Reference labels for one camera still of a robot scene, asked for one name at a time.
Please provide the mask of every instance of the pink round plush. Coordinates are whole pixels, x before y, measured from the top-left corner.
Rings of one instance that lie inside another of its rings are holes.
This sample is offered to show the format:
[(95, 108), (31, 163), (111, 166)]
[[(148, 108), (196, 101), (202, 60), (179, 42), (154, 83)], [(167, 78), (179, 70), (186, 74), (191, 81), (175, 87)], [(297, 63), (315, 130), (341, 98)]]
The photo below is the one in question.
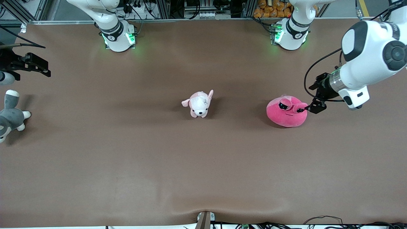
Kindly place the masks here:
[(266, 112), (269, 119), (276, 124), (284, 127), (296, 127), (305, 122), (306, 106), (308, 105), (299, 99), (285, 95), (269, 102)]

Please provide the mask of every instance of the green led light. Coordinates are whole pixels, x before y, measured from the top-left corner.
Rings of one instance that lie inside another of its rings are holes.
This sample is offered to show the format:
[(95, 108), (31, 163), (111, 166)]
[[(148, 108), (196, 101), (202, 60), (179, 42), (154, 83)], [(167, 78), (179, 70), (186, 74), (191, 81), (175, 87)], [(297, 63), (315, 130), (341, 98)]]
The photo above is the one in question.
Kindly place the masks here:
[(275, 42), (280, 42), (283, 35), (284, 35), (284, 30), (281, 29), (281, 30), (276, 34), (276, 38), (275, 38), (274, 41), (275, 41)]
[(103, 37), (103, 40), (105, 40), (105, 44), (108, 45), (108, 44), (107, 44), (107, 40), (106, 40), (106, 38), (105, 38), (105, 35), (102, 34), (102, 37)]
[(135, 39), (134, 39), (134, 34), (133, 33), (131, 33), (131, 34), (126, 33), (126, 37), (129, 40), (130, 44), (134, 44)]

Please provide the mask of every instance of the plush dog ear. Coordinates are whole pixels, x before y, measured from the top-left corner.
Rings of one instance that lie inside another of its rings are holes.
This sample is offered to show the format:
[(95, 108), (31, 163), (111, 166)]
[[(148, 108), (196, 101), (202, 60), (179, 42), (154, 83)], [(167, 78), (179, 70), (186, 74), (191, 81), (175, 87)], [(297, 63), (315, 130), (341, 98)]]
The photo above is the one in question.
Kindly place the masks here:
[(182, 105), (183, 105), (184, 107), (187, 107), (187, 106), (188, 106), (188, 102), (189, 102), (189, 99), (184, 100), (184, 101), (182, 101)]
[(210, 99), (212, 99), (212, 95), (213, 95), (213, 90), (210, 90), (208, 97), (209, 97)]

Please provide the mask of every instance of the plush toy eye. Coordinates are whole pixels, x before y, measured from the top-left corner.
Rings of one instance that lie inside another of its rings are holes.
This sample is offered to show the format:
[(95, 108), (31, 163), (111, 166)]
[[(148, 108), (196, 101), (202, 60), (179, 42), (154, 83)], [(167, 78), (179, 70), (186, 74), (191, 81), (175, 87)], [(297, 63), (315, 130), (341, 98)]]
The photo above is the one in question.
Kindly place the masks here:
[(287, 106), (287, 105), (284, 105), (284, 104), (282, 104), (282, 103), (279, 103), (278, 106), (280, 107), (280, 109), (283, 109), (283, 110), (287, 110), (287, 109), (288, 109), (288, 106)]

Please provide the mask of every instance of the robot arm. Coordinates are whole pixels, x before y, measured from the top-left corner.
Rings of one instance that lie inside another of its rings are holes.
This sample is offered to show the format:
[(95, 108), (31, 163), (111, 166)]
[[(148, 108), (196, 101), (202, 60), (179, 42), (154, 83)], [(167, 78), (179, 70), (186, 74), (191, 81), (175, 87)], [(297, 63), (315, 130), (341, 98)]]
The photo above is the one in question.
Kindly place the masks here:
[(309, 26), (315, 19), (314, 5), (327, 4), (336, 0), (290, 0), (294, 6), (291, 17), (277, 22), (281, 25), (280, 31), (274, 35), (274, 42), (287, 50), (296, 50), (308, 34)]
[(134, 46), (136, 34), (134, 26), (125, 20), (119, 20), (109, 9), (119, 5), (118, 0), (67, 0), (88, 14), (98, 25), (105, 39), (106, 47), (115, 52), (123, 52)]
[(310, 89), (316, 98), (307, 109), (319, 113), (324, 102), (340, 96), (349, 109), (361, 108), (369, 100), (367, 86), (401, 71), (407, 64), (407, 0), (394, 1), (391, 22), (360, 21), (342, 38), (347, 61), (333, 73), (324, 73)]
[(27, 53), (19, 56), (11, 48), (0, 49), (0, 85), (9, 85), (20, 80), (20, 74), (16, 70), (39, 72), (47, 77), (51, 77), (48, 69), (48, 61), (35, 55)]

